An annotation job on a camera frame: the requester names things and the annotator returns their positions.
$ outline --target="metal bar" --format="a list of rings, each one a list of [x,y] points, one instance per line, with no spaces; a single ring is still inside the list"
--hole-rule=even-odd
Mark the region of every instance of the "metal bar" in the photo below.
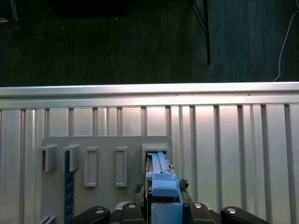
[[[206,54],[207,54],[207,63],[211,64],[211,49],[210,49],[210,31],[209,31],[209,18],[208,18],[208,8],[207,0],[204,0],[204,9],[205,9],[205,27],[206,27]]]
[[[1,87],[0,98],[63,98],[119,95],[179,94],[179,93],[294,93],[299,82],[268,83],[213,83],[213,84],[128,84],[128,85],[78,85],[43,87]]]

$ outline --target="rectangular slot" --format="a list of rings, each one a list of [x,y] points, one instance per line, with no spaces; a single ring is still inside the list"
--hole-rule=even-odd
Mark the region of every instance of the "rectangular slot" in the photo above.
[[[46,152],[42,151],[42,170],[46,168]]]
[[[88,147],[84,155],[84,185],[96,187],[98,182],[98,147]]]
[[[117,147],[115,150],[115,185],[126,187],[128,184],[128,147]]]

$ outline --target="gray panel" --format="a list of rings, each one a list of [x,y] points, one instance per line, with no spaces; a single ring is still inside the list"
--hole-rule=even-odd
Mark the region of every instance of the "gray panel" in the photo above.
[[[93,109],[75,108],[74,109],[74,136],[93,135]]]
[[[294,195],[291,195],[293,200],[293,212],[296,215],[297,221],[299,219],[299,105],[290,105],[291,114],[291,138],[292,138],[292,164],[289,169],[293,169],[293,183]]]
[[[40,220],[41,172],[38,148],[44,137],[44,110],[27,110],[25,120],[24,224]]]
[[[214,107],[195,107],[198,200],[217,210]]]
[[[241,207],[237,106],[220,106],[221,179],[223,207]]]
[[[108,134],[108,113],[107,108],[98,108],[98,136],[107,136]]]
[[[1,117],[0,220],[19,224],[21,111],[2,111]]]
[[[182,178],[189,182],[188,192],[196,201],[196,164],[195,164],[195,146],[191,139],[191,110],[188,106],[181,107],[181,146],[182,151]]]
[[[162,107],[147,107],[147,135],[166,135],[166,109]]]
[[[125,107],[122,109],[122,135],[141,135],[140,107]]]
[[[172,148],[171,138],[168,136],[116,136],[116,137],[48,137],[43,140],[43,146],[53,143],[58,144],[58,168],[46,173],[47,184],[43,185],[42,217],[55,215],[58,223],[62,223],[63,195],[64,195],[64,147],[73,144],[81,146],[81,164],[85,164],[85,149],[92,146],[98,147],[98,185],[94,188],[84,186],[85,167],[81,166],[75,171],[75,215],[97,205],[114,210],[119,202],[132,200],[136,184],[144,183],[145,177],[142,167],[142,144],[157,143],[167,144]],[[128,146],[128,179],[127,187],[120,188],[115,185],[115,149],[118,146]],[[89,169],[96,170],[96,165]]]
[[[171,138],[172,138],[172,163],[178,179],[182,179],[182,148],[181,148],[181,126],[180,107],[171,107]]]
[[[117,135],[117,109],[108,108],[108,135],[116,136]]]
[[[120,146],[115,149],[115,185],[127,186],[128,176],[128,147]]]
[[[50,110],[50,136],[69,135],[69,110],[51,109]]]
[[[290,223],[284,105],[267,105],[272,220]]]
[[[84,186],[98,185],[98,147],[87,147],[84,150]]]
[[[246,208],[250,213],[266,219],[261,106],[243,106],[243,122]]]

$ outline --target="black object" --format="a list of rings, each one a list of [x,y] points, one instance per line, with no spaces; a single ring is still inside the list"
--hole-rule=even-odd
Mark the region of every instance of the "black object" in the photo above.
[[[128,6],[128,0],[47,0],[47,3],[62,18],[125,16]]]
[[[207,0],[204,0],[204,11],[205,11],[205,19],[203,19],[203,16],[200,13],[200,10],[197,6],[197,3],[195,0],[189,0],[192,10],[196,16],[196,19],[204,31],[206,35],[206,54],[207,54],[207,62],[208,64],[211,64],[211,50],[210,50],[210,31],[209,31],[209,17],[208,17],[208,8],[207,8]]]
[[[269,224],[237,207],[226,207],[218,214],[200,202],[193,202],[186,189],[181,191],[183,198],[183,224]],[[144,185],[137,185],[133,202],[123,205],[122,210],[115,210],[110,215],[107,208],[100,207],[105,213],[96,214],[99,207],[93,207],[74,217],[67,224],[145,224]]]
[[[110,210],[102,207],[96,206],[92,207],[85,212],[74,217],[71,221],[65,222],[65,224],[95,224],[95,223],[108,223],[110,218]]]

